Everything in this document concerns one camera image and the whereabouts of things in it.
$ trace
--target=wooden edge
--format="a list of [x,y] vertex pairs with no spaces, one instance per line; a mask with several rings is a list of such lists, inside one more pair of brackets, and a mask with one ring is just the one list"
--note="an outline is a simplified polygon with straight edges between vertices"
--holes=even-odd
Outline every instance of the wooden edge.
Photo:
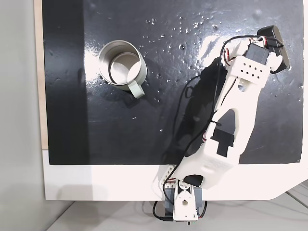
[[40,135],[41,135],[42,149],[47,150],[48,134],[47,134],[46,93],[45,93],[42,0],[33,0],[33,1],[34,1],[34,21],[35,21],[35,45],[36,45],[36,56],[37,56]]

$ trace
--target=white mug handle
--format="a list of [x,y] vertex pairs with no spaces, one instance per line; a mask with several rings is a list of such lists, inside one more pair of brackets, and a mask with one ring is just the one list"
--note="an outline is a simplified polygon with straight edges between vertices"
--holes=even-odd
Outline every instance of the white mug handle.
[[137,99],[145,95],[142,87],[135,80],[128,84],[128,87]]

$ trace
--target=black table surface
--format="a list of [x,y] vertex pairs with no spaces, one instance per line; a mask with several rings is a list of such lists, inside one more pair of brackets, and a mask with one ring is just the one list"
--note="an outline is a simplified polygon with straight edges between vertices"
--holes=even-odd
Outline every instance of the black table surface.
[[[280,29],[291,65],[262,89],[240,164],[301,159],[303,1],[43,0],[50,164],[177,164],[209,118],[217,70],[210,66],[189,84],[174,126],[185,84],[211,65],[228,38],[269,25]],[[118,39],[140,49],[147,64],[140,99],[98,73],[97,54]],[[232,112],[220,123],[232,132]]]

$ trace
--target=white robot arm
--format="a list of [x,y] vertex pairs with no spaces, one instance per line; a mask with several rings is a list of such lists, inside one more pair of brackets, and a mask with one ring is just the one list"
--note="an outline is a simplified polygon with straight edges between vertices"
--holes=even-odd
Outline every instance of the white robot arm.
[[[231,52],[224,49],[223,63],[228,73],[211,121],[203,134],[203,143],[196,153],[184,157],[177,167],[170,166],[161,179],[162,184],[170,177],[176,179],[172,186],[175,188],[175,221],[198,220],[194,186],[209,189],[228,170],[239,164],[240,155],[255,125],[260,91],[270,72],[275,72],[283,60],[281,55],[277,56],[274,51],[266,49],[270,39],[265,36],[257,40],[250,38],[249,41],[239,42]],[[272,40],[283,46],[281,41],[275,38]],[[235,112],[234,134],[217,128],[218,120],[230,109]]]

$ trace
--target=stainless steel mug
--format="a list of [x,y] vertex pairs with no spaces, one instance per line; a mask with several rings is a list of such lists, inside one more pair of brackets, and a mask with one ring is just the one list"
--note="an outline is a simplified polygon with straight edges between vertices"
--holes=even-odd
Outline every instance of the stainless steel mug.
[[144,95],[141,84],[147,75],[145,61],[129,42],[116,40],[106,44],[98,55],[101,76],[111,85],[130,90],[136,97]]

